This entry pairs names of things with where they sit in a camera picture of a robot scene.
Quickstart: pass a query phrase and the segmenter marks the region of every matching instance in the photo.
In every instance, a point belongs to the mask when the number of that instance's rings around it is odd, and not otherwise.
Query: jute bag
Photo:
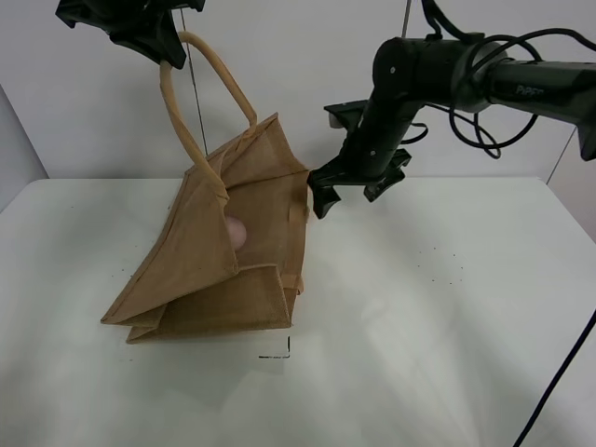
[[[249,128],[206,159],[178,110],[171,66],[161,62],[169,117],[195,165],[156,244],[102,322],[132,326],[128,343],[288,328],[303,287],[307,170],[292,155],[277,114],[257,124],[213,50],[194,34],[180,38],[209,61]],[[237,252],[224,215],[246,226],[247,241]]]

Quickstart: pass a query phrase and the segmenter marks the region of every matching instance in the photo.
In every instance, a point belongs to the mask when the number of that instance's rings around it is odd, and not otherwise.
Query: white table
[[[310,221],[289,359],[126,345],[99,320],[178,185],[39,181],[0,214],[0,445],[507,447],[596,305],[538,180],[407,179]],[[525,445],[595,444],[594,338]]]

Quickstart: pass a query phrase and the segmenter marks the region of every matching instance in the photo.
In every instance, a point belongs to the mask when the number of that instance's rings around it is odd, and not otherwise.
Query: bag handle
[[[181,42],[188,43],[198,49],[203,56],[205,56],[205,59],[207,59],[211,67],[213,67],[215,73],[217,73],[220,79],[222,79],[228,91],[232,94],[232,97],[244,113],[244,116],[246,116],[249,120],[249,128],[245,130],[244,134],[242,135],[242,139],[251,137],[257,127],[257,114],[217,53],[215,53],[215,51],[213,51],[203,39],[195,34],[189,33],[187,31],[181,31],[178,33],[178,36],[180,37]],[[178,138],[180,138],[184,150],[191,157],[193,162],[199,168],[203,169],[213,181],[215,181],[215,179],[212,178],[212,176],[215,176],[215,178],[217,178],[217,183],[221,183],[219,176],[213,171],[203,156],[199,145],[196,143],[190,131],[184,124],[182,115],[178,108],[178,103],[176,102],[174,88],[172,86],[171,65],[166,61],[162,61],[159,64],[159,81],[161,94],[164,98],[164,102],[166,103],[171,124],[174,126],[174,130],[176,131]]]

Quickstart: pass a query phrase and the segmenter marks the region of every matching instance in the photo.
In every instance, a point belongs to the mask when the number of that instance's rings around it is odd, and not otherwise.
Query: black mark
[[[259,359],[289,359],[290,358],[290,336],[288,335],[288,355],[287,356],[259,356]]]

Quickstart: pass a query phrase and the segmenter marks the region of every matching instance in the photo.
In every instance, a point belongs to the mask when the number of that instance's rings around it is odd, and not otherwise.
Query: round object inside bag
[[[236,217],[225,216],[225,226],[232,241],[232,248],[237,251],[246,242],[246,226]]]

